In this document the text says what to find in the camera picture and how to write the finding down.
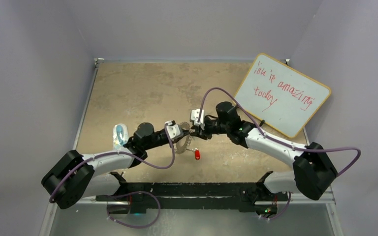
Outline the silver disc with keyrings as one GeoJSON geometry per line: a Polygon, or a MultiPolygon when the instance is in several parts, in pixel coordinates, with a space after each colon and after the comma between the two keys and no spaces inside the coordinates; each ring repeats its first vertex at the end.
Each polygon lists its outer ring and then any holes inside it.
{"type": "Polygon", "coordinates": [[[179,126],[182,128],[184,135],[180,137],[180,140],[174,143],[174,151],[176,154],[183,154],[186,151],[193,151],[190,147],[192,138],[190,135],[191,125],[188,122],[181,122],[179,126]]]}

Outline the keys with red green tags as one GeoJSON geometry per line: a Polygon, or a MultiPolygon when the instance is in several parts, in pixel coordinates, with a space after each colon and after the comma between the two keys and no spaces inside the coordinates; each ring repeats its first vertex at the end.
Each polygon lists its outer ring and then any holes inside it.
{"type": "Polygon", "coordinates": [[[193,152],[194,157],[195,157],[196,160],[200,160],[201,159],[200,151],[197,148],[192,148],[192,149],[190,149],[190,151],[193,152]]]}

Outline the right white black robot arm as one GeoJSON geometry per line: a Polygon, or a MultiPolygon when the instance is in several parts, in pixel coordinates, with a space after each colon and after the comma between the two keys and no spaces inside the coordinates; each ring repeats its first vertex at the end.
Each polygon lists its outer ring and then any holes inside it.
{"type": "Polygon", "coordinates": [[[230,102],[216,106],[217,117],[210,118],[200,109],[192,110],[191,136],[204,140],[225,134],[232,143],[260,151],[291,168],[288,172],[267,172],[259,181],[257,195],[268,200],[279,192],[300,192],[311,200],[319,200],[338,172],[323,147],[318,143],[304,145],[259,131],[252,122],[242,120],[230,102]]]}

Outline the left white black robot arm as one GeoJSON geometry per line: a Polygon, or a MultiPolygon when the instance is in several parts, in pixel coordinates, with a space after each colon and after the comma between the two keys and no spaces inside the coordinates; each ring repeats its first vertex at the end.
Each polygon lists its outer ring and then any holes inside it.
{"type": "Polygon", "coordinates": [[[73,149],[50,169],[41,180],[41,185],[49,193],[49,202],[67,209],[83,197],[109,195],[114,201],[121,201],[127,195],[125,185],[115,182],[108,190],[96,190],[97,180],[113,180],[112,171],[128,169],[144,163],[155,169],[168,169],[146,161],[147,151],[163,145],[174,148],[175,143],[189,136],[189,128],[184,128],[175,121],[167,121],[163,129],[155,131],[151,123],[141,123],[132,136],[127,133],[124,124],[114,128],[114,148],[96,154],[80,154],[73,149]]]}

